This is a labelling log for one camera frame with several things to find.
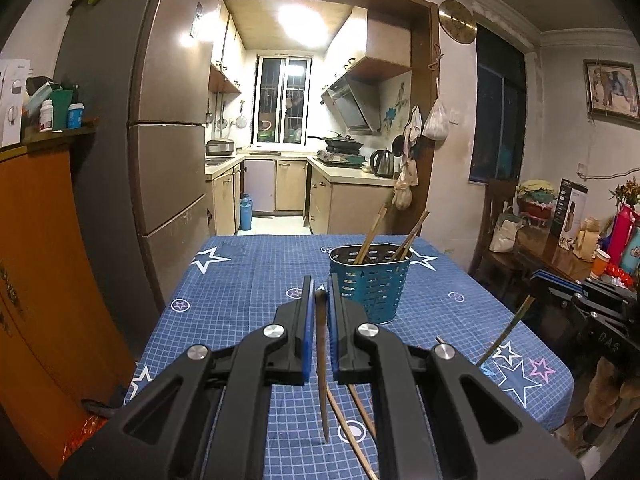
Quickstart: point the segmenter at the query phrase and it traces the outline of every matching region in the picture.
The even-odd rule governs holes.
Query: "elephant painting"
[[[639,119],[638,83],[632,65],[586,60],[591,112]]]

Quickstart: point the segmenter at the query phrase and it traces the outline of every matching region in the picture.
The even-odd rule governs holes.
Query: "table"
[[[518,230],[513,254],[530,270],[545,269],[572,282],[583,280],[591,263],[558,246],[558,238],[548,230],[525,226]]]
[[[363,239],[357,235],[210,238],[162,314],[126,401],[190,345],[224,348],[270,323],[277,306],[300,295],[306,274],[313,276],[316,286],[326,283],[331,248],[359,244]],[[396,244],[401,240],[376,238]],[[469,360],[477,361],[511,320],[511,312],[427,242],[416,240],[412,252],[398,314],[386,327],[405,343],[422,348],[432,348],[439,335]],[[518,323],[482,371],[544,428],[551,430],[562,424],[574,381],[560,359],[524,324]],[[347,388],[334,382],[329,388],[377,469],[375,443]],[[371,414],[368,387],[357,389]],[[264,478],[366,478],[331,411],[330,442],[323,443],[317,392],[313,371],[310,383],[302,388],[273,387]]]

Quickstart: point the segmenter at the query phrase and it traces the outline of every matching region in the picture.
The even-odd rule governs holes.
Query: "electric kettle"
[[[369,164],[376,176],[394,177],[394,155],[389,150],[377,150],[369,159]]]

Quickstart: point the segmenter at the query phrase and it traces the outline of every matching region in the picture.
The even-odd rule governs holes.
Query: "wok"
[[[359,150],[363,144],[361,142],[357,142],[353,140],[351,136],[346,135],[342,136],[338,132],[329,132],[330,134],[337,134],[337,137],[316,137],[316,136],[307,136],[309,139],[320,139],[326,142],[327,146],[331,146],[336,150],[346,149],[346,150]]]

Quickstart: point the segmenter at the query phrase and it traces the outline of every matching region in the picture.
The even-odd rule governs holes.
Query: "pink star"
[[[529,359],[529,363],[531,363],[531,366],[533,366],[533,370],[529,374],[529,377],[539,375],[545,380],[546,384],[549,384],[549,375],[555,374],[556,371],[552,370],[546,365],[545,358],[541,358],[540,361],[534,361],[533,359]],[[544,370],[543,372],[538,371],[540,367]]]

